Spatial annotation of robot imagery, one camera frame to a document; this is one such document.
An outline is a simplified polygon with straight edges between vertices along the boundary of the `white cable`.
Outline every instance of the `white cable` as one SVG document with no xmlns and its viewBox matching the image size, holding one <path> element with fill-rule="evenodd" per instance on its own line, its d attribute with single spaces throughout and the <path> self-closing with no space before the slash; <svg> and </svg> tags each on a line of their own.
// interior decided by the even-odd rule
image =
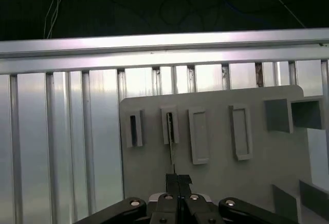
<svg viewBox="0 0 329 224">
<path fill-rule="evenodd" d="M 44 26 L 44 29 L 43 29 L 43 38 L 45 39 L 46 38 L 46 27 L 47 27 L 47 18 L 48 18 L 48 15 L 50 13 L 50 10 L 52 8 L 52 4 L 53 4 L 54 0 L 51 1 L 51 4 L 49 6 L 49 9 L 48 9 L 48 12 L 46 14 L 46 18 L 45 18 L 45 26 Z"/>
<path fill-rule="evenodd" d="M 52 17 L 51 17 L 51 26 L 50 26 L 50 29 L 49 29 L 49 33 L 48 33 L 48 36 L 47 36 L 47 39 L 50 38 L 50 35 L 52 33 L 52 29 L 56 23 L 56 20 L 57 20 L 57 17 L 58 17 L 58 9 L 59 9 L 59 5 L 61 3 L 62 0 L 58 0 L 58 4 L 57 4 L 57 7 L 56 7 L 56 10 L 54 11 L 54 13 L 52 14 Z"/>
<path fill-rule="evenodd" d="M 50 37 L 51 33 L 52 33 L 52 29 L 53 29 L 54 24 L 55 24 L 55 22 L 57 20 L 59 5 L 60 5 L 61 1 L 62 0 L 57 0 L 56 8 L 55 8 L 55 10 L 54 10 L 54 12 L 53 12 L 53 14 L 51 16 L 51 26 L 50 26 L 50 29 L 49 29 L 49 33 L 48 33 L 48 36 L 46 37 L 47 18 L 49 16 L 49 13 L 50 13 L 51 8 L 52 8 L 53 3 L 54 3 L 54 0 L 51 1 L 50 7 L 49 7 L 48 12 L 47 12 L 46 17 L 45 17 L 45 26 L 44 26 L 44 33 L 43 33 L 43 38 L 44 39 L 45 38 L 48 39 Z"/>
<path fill-rule="evenodd" d="M 297 18 L 297 16 L 283 3 L 283 1 L 282 0 L 278 0 L 287 10 L 288 10 L 288 12 L 290 12 L 290 14 L 298 21 L 298 23 L 302 26 L 302 27 L 304 27 L 304 28 L 307 28 L 298 18 Z"/>
</svg>

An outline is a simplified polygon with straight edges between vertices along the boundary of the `gray plastic piece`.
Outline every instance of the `gray plastic piece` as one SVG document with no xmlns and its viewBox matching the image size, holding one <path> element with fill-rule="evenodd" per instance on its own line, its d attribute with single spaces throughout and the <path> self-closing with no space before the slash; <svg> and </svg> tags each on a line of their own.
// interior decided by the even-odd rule
<svg viewBox="0 0 329 224">
<path fill-rule="evenodd" d="M 209 160 L 206 110 L 202 107 L 189 108 L 189 124 L 193 164 L 206 164 Z"/>
<path fill-rule="evenodd" d="M 168 115 L 171 116 L 171 124 L 168 123 Z M 168 106 L 161 108 L 161 117 L 162 117 L 162 130 L 163 130 L 163 142 L 164 144 L 169 144 L 171 138 L 174 143 L 179 143 L 179 129 L 178 129 L 178 116 L 177 116 L 177 107 Z"/>
<path fill-rule="evenodd" d="M 329 221 L 329 193 L 301 180 L 299 187 L 302 204 Z"/>
<path fill-rule="evenodd" d="M 272 185 L 275 212 L 297 223 L 302 223 L 300 197 Z"/>
<path fill-rule="evenodd" d="M 287 99 L 264 101 L 268 130 L 293 133 L 291 104 Z"/>
<path fill-rule="evenodd" d="M 321 98 L 305 98 L 291 102 L 294 126 L 312 129 L 325 129 Z"/>
<path fill-rule="evenodd" d="M 142 112 L 132 110 L 125 114 L 125 140 L 128 148 L 143 146 Z"/>
<path fill-rule="evenodd" d="M 250 111 L 247 105 L 230 105 L 234 152 L 238 161 L 252 158 Z"/>
<path fill-rule="evenodd" d="M 163 144 L 161 108 L 177 107 L 179 143 L 173 144 L 175 169 L 189 174 L 195 193 L 205 193 L 214 202 L 236 197 L 274 211 L 271 185 L 299 192 L 299 180 L 311 181 L 307 131 L 293 134 L 269 132 L 266 126 L 264 100 L 303 100 L 297 86 L 276 86 L 178 95 L 126 98 L 119 104 L 122 168 L 125 196 L 148 199 L 166 191 L 166 173 L 172 173 L 170 148 Z M 229 106 L 243 102 L 250 112 L 252 159 L 237 161 L 232 147 Z M 195 165 L 191 159 L 190 107 L 206 110 L 209 161 Z M 127 110 L 143 109 L 143 147 L 127 148 L 125 119 Z"/>
<path fill-rule="evenodd" d="M 265 100 L 264 105 L 268 130 L 293 133 L 293 126 L 324 129 L 321 98 Z"/>
</svg>

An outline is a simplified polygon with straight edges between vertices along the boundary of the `rectangular hole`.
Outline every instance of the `rectangular hole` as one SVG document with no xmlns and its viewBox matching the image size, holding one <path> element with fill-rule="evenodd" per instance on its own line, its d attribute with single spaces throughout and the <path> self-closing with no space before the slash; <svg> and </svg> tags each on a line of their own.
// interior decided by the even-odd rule
<svg viewBox="0 0 329 224">
<path fill-rule="evenodd" d="M 255 63 L 255 69 L 256 69 L 257 87 L 264 87 L 263 65 L 262 65 L 262 63 Z"/>
<path fill-rule="evenodd" d="M 228 65 L 222 65 L 222 74 L 223 74 L 223 89 L 228 90 L 231 88 L 230 84 L 230 68 Z"/>
<path fill-rule="evenodd" d="M 132 134 L 132 144 L 137 146 L 137 127 L 136 127 L 136 116 L 130 116 L 130 131 Z"/>
<path fill-rule="evenodd" d="M 167 125 L 168 125 L 168 140 L 169 143 L 174 143 L 174 125 L 173 125 L 173 114 L 167 113 Z"/>
<path fill-rule="evenodd" d="M 319 101 L 294 102 L 291 104 L 294 126 L 322 129 Z"/>
</svg>

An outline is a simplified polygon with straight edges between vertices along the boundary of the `aluminum panel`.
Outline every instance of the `aluminum panel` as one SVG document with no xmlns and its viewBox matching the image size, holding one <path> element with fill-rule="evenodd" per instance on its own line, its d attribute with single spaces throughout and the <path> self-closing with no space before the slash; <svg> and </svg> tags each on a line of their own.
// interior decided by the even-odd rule
<svg viewBox="0 0 329 224">
<path fill-rule="evenodd" d="M 9 76 L 0 76 L 0 223 L 14 223 Z"/>
<path fill-rule="evenodd" d="M 304 96 L 323 94 L 321 61 L 296 61 L 297 84 Z M 307 129 L 313 184 L 329 190 L 327 142 L 324 130 Z"/>
<path fill-rule="evenodd" d="M 52 113 L 57 221 L 73 223 L 76 221 L 76 206 L 67 72 L 53 74 Z"/>
<path fill-rule="evenodd" d="M 130 67 L 151 68 L 160 66 L 254 63 L 298 60 L 316 60 L 329 58 L 329 47 L 319 45 L 249 47 L 238 50 L 199 49 L 149 51 L 145 53 L 113 53 L 90 55 L 73 55 L 69 57 L 30 57 L 3 58 L 0 61 L 0 74 L 80 71 L 91 69 L 122 69 Z"/>
<path fill-rule="evenodd" d="M 189 92 L 189 76 L 187 66 L 176 66 L 175 67 L 175 93 L 188 93 Z"/>
<path fill-rule="evenodd" d="M 44 73 L 17 76 L 24 223 L 51 223 Z"/>
<path fill-rule="evenodd" d="M 279 61 L 274 63 L 276 85 L 289 85 L 289 63 L 287 61 Z"/>
<path fill-rule="evenodd" d="M 276 85 L 275 67 L 273 62 L 262 63 L 264 87 Z"/>
<path fill-rule="evenodd" d="M 80 220 L 88 216 L 85 140 L 82 100 L 82 74 L 69 73 L 70 123 L 74 178 L 75 216 Z"/>
<path fill-rule="evenodd" d="M 31 40 L 1 42 L 0 55 L 67 54 L 68 51 L 139 51 L 145 48 L 180 49 L 192 47 L 251 46 L 328 43 L 329 29 L 264 30 L 239 32 L 180 33 L 159 35 L 109 36 L 104 38 Z"/>
<path fill-rule="evenodd" d="M 170 95 L 175 93 L 173 67 L 160 67 L 160 86 L 162 95 Z"/>
<path fill-rule="evenodd" d="M 195 66 L 196 91 L 223 90 L 222 65 Z"/>
<path fill-rule="evenodd" d="M 152 68 L 131 68 L 125 70 L 126 97 L 153 95 Z"/>
<path fill-rule="evenodd" d="M 231 89 L 255 88 L 255 63 L 230 64 Z"/>
<path fill-rule="evenodd" d="M 96 211 L 123 199 L 116 70 L 89 72 Z"/>
</svg>

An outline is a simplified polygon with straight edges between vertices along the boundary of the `aluminum rail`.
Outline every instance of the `aluminum rail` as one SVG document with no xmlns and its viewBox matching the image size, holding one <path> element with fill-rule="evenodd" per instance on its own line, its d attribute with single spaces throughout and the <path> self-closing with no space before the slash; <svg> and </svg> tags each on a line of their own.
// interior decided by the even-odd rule
<svg viewBox="0 0 329 224">
<path fill-rule="evenodd" d="M 329 29 L 184 33 L 0 42 L 0 57 L 329 43 Z"/>
</svg>

